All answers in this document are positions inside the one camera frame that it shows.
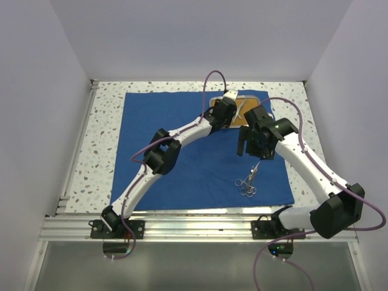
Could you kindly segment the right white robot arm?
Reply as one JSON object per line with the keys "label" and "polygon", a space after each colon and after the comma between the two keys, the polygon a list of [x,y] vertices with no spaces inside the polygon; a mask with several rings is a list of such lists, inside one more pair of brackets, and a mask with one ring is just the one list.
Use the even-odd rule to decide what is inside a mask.
{"label": "right white robot arm", "polygon": [[299,137],[299,130],[287,118],[273,119],[263,106],[244,114],[246,126],[239,130],[237,154],[247,153],[261,160],[280,155],[310,187],[318,207],[285,206],[269,220],[259,219],[257,228],[273,238],[283,238],[299,229],[315,230],[329,239],[361,218],[365,196],[358,184],[350,185],[331,171]]}

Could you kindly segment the blue surgical drape cloth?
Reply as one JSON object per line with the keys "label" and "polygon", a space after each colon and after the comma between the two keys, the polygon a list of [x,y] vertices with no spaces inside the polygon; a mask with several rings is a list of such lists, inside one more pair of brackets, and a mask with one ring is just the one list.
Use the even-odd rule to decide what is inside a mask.
{"label": "blue surgical drape cloth", "polygon": [[[220,92],[127,93],[116,152],[112,199],[118,199],[137,174],[131,157],[148,145],[159,129],[174,130],[201,113],[202,100]],[[259,160],[236,154],[238,129],[222,129],[179,153],[176,165],[158,179],[137,204],[137,210],[210,209],[293,204],[285,161],[281,156],[260,161],[252,197],[242,196],[236,179],[244,179]]]}

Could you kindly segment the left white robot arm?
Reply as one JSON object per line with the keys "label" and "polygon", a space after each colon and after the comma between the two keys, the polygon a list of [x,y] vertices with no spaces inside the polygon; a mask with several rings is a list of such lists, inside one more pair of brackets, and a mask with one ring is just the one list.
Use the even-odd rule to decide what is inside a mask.
{"label": "left white robot arm", "polygon": [[171,172],[180,150],[197,139],[229,126],[236,111],[236,99],[223,96],[194,121],[174,130],[159,129],[151,143],[131,157],[133,162],[141,165],[131,183],[118,199],[102,211],[101,220],[106,233],[112,238],[123,236],[127,227],[125,220],[131,216],[150,186]]}

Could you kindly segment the steel tray with orange mat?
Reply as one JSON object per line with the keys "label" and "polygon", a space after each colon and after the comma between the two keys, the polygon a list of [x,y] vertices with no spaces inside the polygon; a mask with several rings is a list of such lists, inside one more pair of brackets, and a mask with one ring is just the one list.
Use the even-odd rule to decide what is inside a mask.
{"label": "steel tray with orange mat", "polygon": [[238,106],[241,101],[245,99],[246,102],[245,104],[243,105],[242,109],[240,110],[240,117],[241,119],[237,118],[234,122],[231,122],[231,124],[229,125],[229,128],[231,129],[234,129],[234,128],[239,128],[243,125],[248,125],[245,117],[244,117],[244,114],[246,112],[248,112],[249,110],[257,107],[260,103],[260,100],[258,97],[256,96],[253,96],[253,95],[241,95],[241,96],[238,96],[237,99],[236,99],[236,106]]}

